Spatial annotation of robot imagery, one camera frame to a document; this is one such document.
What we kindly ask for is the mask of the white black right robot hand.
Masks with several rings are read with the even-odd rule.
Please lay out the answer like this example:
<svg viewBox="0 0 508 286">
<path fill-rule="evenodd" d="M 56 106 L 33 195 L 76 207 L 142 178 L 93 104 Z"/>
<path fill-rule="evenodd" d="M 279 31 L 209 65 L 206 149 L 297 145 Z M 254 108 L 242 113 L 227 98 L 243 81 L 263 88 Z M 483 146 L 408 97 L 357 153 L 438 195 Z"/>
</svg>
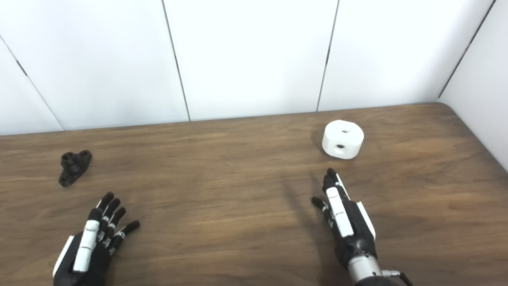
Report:
<svg viewBox="0 0 508 286">
<path fill-rule="evenodd" d="M 375 232 L 360 202 L 350 199 L 338 173 L 328 168 L 323 177 L 322 191 L 326 200 L 312 197 L 312 204 L 321 210 L 335 242 L 339 264 L 348 267 L 351 259 L 361 255 L 377 258 Z"/>
</svg>

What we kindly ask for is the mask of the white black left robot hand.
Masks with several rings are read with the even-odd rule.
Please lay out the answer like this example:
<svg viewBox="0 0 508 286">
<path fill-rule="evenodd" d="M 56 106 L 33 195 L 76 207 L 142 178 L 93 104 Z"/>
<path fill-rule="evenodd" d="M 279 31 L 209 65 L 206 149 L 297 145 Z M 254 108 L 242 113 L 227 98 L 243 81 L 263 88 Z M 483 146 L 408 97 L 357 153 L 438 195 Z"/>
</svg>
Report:
<svg viewBox="0 0 508 286">
<path fill-rule="evenodd" d="M 53 268 L 55 286 L 104 286 L 114 253 L 133 231 L 135 220 L 118 229 L 126 209 L 107 192 L 93 208 L 81 232 L 68 237 Z"/>
</svg>

